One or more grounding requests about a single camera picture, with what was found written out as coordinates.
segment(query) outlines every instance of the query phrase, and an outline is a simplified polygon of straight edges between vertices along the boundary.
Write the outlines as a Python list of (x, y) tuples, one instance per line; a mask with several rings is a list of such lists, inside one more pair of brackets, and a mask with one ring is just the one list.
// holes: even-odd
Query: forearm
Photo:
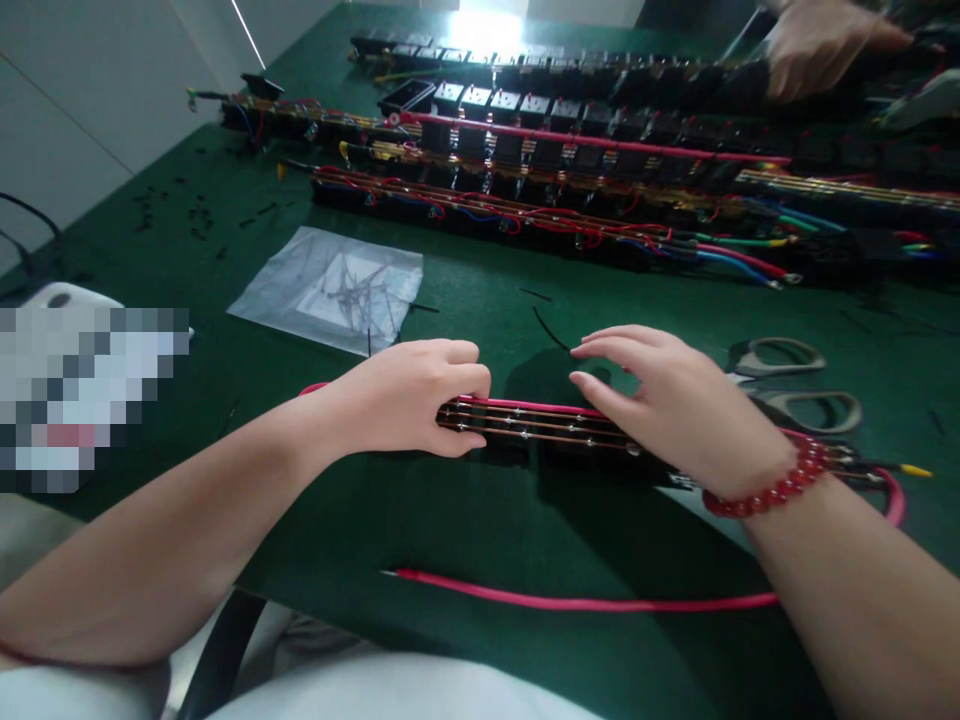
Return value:
[(325, 428), (316, 413), (320, 400), (308, 406), (301, 398), (257, 418), (50, 553), (0, 596), (0, 644), (97, 665), (145, 664), (179, 647), (339, 456), (332, 423)]
[(839, 712), (955, 717), (957, 578), (832, 478), (745, 524)]

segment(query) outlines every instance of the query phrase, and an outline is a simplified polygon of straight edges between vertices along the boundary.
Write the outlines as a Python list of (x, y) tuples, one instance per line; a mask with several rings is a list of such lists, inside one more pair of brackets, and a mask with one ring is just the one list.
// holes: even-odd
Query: red beaded bracelet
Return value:
[(703, 505), (718, 517), (745, 518), (766, 512), (774, 505), (783, 505), (791, 497), (803, 493), (827, 469), (827, 449), (805, 435), (791, 437), (797, 446), (797, 466), (768, 490), (741, 500), (721, 500), (709, 490), (703, 491)]

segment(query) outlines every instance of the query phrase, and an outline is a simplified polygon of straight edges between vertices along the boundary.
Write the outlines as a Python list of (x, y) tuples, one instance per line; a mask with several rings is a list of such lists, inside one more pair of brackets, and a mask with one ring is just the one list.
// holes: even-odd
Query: right hand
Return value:
[(913, 38), (848, 0), (784, 0), (767, 60), (773, 102), (801, 100), (832, 88), (864, 49), (906, 50)]
[(592, 375), (570, 379), (652, 453), (725, 500), (765, 490), (796, 462), (788, 440), (723, 371), (680, 338), (641, 325), (583, 338), (575, 358), (605, 357), (640, 379), (626, 397)]

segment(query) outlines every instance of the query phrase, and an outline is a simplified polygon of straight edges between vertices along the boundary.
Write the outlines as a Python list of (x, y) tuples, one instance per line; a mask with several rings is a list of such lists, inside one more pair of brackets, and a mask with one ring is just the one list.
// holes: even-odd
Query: green work table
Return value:
[[(392, 27), (440, 38), (454, 22), (449, 15), (341, 5), (267, 75), (290, 97), (374, 115), (380, 91), (348, 62), (351, 33)], [(587, 48), (703, 56), (720, 49), (689, 37), (550, 23), (524, 23), (523, 33), (528, 43)], [(414, 309), (403, 338), (475, 341), (498, 397), (581, 402), (566, 379), (575, 364), (540, 326), (533, 305), (567, 344), (598, 328), (642, 323), (679, 335), (721, 364), (727, 348), (747, 338), (783, 335), (816, 346), (830, 361), (816, 382), (853, 393), (865, 407), (851, 440), (868, 455), (936, 473), (903, 478), (904, 528), (960, 571), (960, 479), (951, 476), (960, 464), (953, 439), (960, 392), (950, 369), (960, 333), (955, 293), (895, 282), (776, 292), (734, 275), (639, 275), (565, 260), (316, 207), (306, 177), (277, 180), (276, 159), (293, 146), (252, 157), (237, 152), (242, 145), (238, 134), (204, 127), (65, 233), (66, 279), (79, 274), (80, 284), (129, 307), (189, 308), (196, 336), (183, 371), (161, 384), (159, 402), (144, 408), (128, 446), (112, 450), (97, 478), (75, 495), (38, 498), (43, 502), (92, 519), (212, 443), (228, 419), (236, 428), (359, 361), (225, 313), (297, 227), (308, 225), (422, 253), (418, 302), (439, 312)], [(155, 219), (137, 232), (134, 198), (145, 194)], [(191, 210), (202, 208), (212, 225), (201, 238), (191, 231)], [(628, 381), (596, 361), (584, 367), (615, 385)], [(388, 648), (488, 663), (609, 718), (829, 714), (777, 607), (550, 613), (378, 572), (413, 567), (557, 597), (700, 599), (767, 589), (733, 523), (711, 525), (691, 511), (695, 505), (640, 483), (537, 462), (356, 456), (304, 492), (239, 584)]]

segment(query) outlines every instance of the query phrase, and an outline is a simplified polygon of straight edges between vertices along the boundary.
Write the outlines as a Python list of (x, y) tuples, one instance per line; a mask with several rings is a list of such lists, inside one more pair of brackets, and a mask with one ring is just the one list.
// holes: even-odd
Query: scissors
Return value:
[[(775, 348), (797, 357), (795, 364), (771, 365), (760, 359), (761, 347)], [(779, 375), (799, 375), (820, 372), (827, 366), (827, 359), (816, 348), (793, 338), (766, 337), (738, 343), (730, 348), (730, 364), (727, 377), (740, 386), (761, 409), (768, 411), (775, 422), (811, 435), (842, 435), (850, 432), (863, 420), (863, 406), (853, 395), (841, 390), (774, 390), (753, 385), (758, 380)], [(846, 415), (827, 427), (815, 427), (801, 421), (791, 410), (794, 402), (812, 400), (835, 415), (835, 405), (840, 405)]]

